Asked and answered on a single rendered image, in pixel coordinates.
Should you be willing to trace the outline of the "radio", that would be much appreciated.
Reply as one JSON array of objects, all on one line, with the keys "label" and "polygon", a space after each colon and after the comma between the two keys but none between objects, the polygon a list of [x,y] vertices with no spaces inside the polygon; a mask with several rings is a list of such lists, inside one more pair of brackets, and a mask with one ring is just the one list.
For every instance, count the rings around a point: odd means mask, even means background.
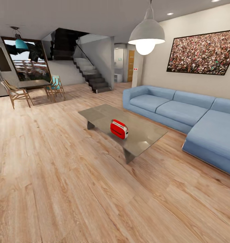
[{"label": "radio", "polygon": [[125,124],[115,119],[111,122],[110,130],[113,134],[115,134],[121,139],[125,139],[128,137],[128,129],[125,126]]}]

